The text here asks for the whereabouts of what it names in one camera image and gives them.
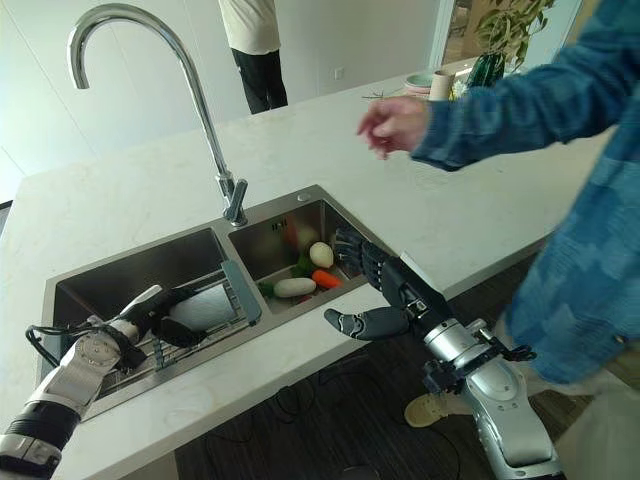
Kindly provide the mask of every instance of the person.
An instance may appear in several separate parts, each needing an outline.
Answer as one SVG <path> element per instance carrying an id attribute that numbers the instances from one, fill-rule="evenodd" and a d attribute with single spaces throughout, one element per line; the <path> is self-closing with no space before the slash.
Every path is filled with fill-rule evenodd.
<path id="1" fill-rule="evenodd" d="M 639 79 L 640 0 L 602 0 L 577 44 L 551 64 L 454 102 L 376 101 L 358 126 L 381 158 L 404 150 L 452 171 L 617 125 L 496 326 L 505 343 L 538 354 L 523 367 L 529 394 L 595 395 L 557 443 L 568 478 L 637 478 L 640 471 L 640 394 L 603 368 L 632 351 L 637 359 L 640 339 Z M 465 409 L 455 396 L 423 396 L 405 417 L 427 426 Z"/>
<path id="2" fill-rule="evenodd" d="M 218 0 L 252 114 L 287 105 L 274 0 Z"/>

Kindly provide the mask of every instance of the paper towel roll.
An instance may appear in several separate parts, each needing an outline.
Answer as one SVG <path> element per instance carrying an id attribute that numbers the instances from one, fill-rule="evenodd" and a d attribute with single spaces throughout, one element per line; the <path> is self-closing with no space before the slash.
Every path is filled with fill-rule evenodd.
<path id="1" fill-rule="evenodd" d="M 431 81 L 429 100 L 449 100 L 451 87 L 453 87 L 453 80 L 455 77 L 454 73 L 449 73 L 445 70 L 437 70 L 434 72 L 432 77 L 433 80 Z"/>
<path id="2" fill-rule="evenodd" d="M 236 313 L 224 286 L 216 285 L 176 304 L 169 316 L 191 330 L 201 332 L 232 320 Z"/>

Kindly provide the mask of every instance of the robotic hand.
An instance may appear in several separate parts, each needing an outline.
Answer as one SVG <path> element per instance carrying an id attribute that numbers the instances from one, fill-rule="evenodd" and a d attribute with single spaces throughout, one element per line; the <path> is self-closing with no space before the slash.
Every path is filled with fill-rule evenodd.
<path id="1" fill-rule="evenodd" d="M 390 307 L 349 315 L 329 309 L 337 330 L 360 340 L 407 332 L 424 342 L 436 360 L 425 364 L 432 394 L 461 394 L 473 411 L 480 441 L 499 480 L 563 479 L 560 462 L 526 394 L 523 375 L 510 362 L 535 358 L 528 346 L 507 349 L 483 320 L 466 328 L 444 297 L 405 253 L 394 257 L 352 230 L 338 229 L 338 258 L 362 272 Z"/>
<path id="2" fill-rule="evenodd" d="M 0 436 L 0 480 L 51 478 L 103 378 L 113 368 L 128 371 L 146 359 L 135 344 L 149 330 L 181 347 L 202 340 L 205 334 L 169 316 L 172 306 L 195 294 L 186 287 L 165 290 L 154 285 L 111 321 L 87 327 Z"/>

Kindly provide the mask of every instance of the white wall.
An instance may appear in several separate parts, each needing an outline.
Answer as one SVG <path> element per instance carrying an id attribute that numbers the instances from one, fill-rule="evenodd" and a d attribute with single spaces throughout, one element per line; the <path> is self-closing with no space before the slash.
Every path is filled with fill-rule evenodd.
<path id="1" fill-rule="evenodd" d="M 165 20 L 190 51 L 214 120 L 248 114 L 216 0 L 125 0 Z M 105 1 L 0 0 L 0 201 L 20 177 L 198 127 L 171 50 L 119 23 L 87 48 L 91 88 L 66 65 L 71 27 Z M 276 0 L 290 102 L 426 65 L 439 0 Z M 334 80 L 334 69 L 344 78 Z"/>
<path id="2" fill-rule="evenodd" d="M 531 37 L 524 67 L 531 69 L 550 63 L 565 43 L 582 0 L 556 0 L 546 12 L 549 19 L 544 30 Z"/>

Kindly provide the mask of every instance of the faucet spout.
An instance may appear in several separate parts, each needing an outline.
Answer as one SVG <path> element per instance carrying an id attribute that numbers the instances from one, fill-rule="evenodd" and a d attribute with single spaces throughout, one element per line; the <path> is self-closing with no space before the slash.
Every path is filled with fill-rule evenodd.
<path id="1" fill-rule="evenodd" d="M 207 103 L 202 92 L 202 85 L 200 83 L 200 78 L 198 77 L 198 72 L 196 71 L 193 60 L 184 47 L 182 41 L 166 23 L 141 8 L 121 3 L 100 5 L 87 11 L 80 17 L 71 32 L 67 49 L 67 61 L 69 63 L 71 77 L 73 78 L 76 88 L 89 88 L 89 81 L 87 80 L 84 64 L 84 52 L 89 37 L 102 25 L 115 21 L 137 23 L 138 25 L 148 28 L 162 37 L 178 57 L 180 65 L 182 66 L 182 71 L 184 72 L 187 83 L 189 84 L 193 103 L 195 104 L 196 111 L 200 117 L 202 129 L 204 130 L 207 138 L 209 151 L 211 152 L 211 156 L 213 157 L 213 161 L 218 171 L 216 175 L 218 186 L 220 187 L 222 196 L 226 201 L 226 207 L 229 207 L 231 205 L 231 199 L 235 189 L 235 182 L 233 181 L 233 175 L 227 168 L 227 164 L 224 161 L 222 149 L 220 148 L 220 143 L 218 142 L 218 137 L 215 129 L 213 128 L 211 115 L 209 114 L 209 109 L 207 108 Z M 235 210 L 238 212 L 238 218 L 234 218 L 233 223 L 238 225 L 246 223 L 242 207 Z"/>

